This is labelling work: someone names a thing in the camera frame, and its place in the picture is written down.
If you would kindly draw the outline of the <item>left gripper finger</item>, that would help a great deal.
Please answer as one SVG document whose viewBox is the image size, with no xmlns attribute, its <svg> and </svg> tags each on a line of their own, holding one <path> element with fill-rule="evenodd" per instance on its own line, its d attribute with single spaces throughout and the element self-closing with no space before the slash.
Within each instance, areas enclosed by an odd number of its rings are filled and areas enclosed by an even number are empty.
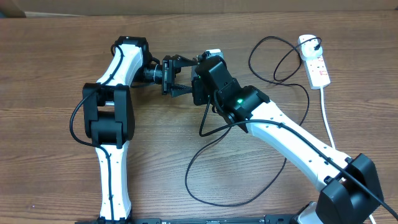
<svg viewBox="0 0 398 224">
<path fill-rule="evenodd" d="M 176 55 L 175 68 L 192 67 L 198 65 L 197 59 L 188 59 L 181 55 Z"/>
<path fill-rule="evenodd" d="M 191 93 L 192 87 L 186 85 L 175 84 L 170 87 L 172 98 Z"/>
</svg>

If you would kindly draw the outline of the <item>Samsung Galaxy smartphone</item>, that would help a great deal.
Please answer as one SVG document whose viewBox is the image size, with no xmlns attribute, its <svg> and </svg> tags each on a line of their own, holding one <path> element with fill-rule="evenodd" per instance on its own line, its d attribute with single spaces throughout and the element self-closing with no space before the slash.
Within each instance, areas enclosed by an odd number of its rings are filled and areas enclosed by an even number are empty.
<svg viewBox="0 0 398 224">
<path fill-rule="evenodd" d="M 195 71 L 197 68 L 198 64 L 191 66 L 191 82 L 195 82 L 196 80 L 200 79 L 200 76 L 197 74 Z"/>
</svg>

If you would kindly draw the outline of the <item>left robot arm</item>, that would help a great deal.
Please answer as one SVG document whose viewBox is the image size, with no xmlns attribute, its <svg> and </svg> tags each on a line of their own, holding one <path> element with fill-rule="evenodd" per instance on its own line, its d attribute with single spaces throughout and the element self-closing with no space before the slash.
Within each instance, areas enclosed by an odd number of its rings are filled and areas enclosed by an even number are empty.
<svg viewBox="0 0 398 224">
<path fill-rule="evenodd" d="M 95 223 L 132 223 L 127 151 L 135 118 L 130 89 L 134 82 L 147 82 L 160 84 L 163 94 L 188 93 L 190 89 L 176 85 L 174 78 L 197 60 L 168 55 L 160 62 L 144 37 L 120 36 L 111 51 L 113 60 L 106 73 L 82 91 L 85 133 L 96 150 L 101 174 L 102 205 Z"/>
</svg>

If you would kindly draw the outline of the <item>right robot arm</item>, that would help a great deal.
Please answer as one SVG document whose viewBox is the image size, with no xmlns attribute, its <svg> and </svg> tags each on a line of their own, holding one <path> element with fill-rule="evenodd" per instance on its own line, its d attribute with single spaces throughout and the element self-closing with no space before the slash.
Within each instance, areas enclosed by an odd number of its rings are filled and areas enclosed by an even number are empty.
<svg viewBox="0 0 398 224">
<path fill-rule="evenodd" d="M 197 57 L 192 70 L 194 102 L 213 106 L 225 128 L 240 127 L 268 143 L 296 166 L 319 191 L 289 223 L 363 223 L 384 201 L 370 158 L 355 158 L 327 146 L 287 117 L 256 87 L 241 87 L 219 50 Z"/>
</svg>

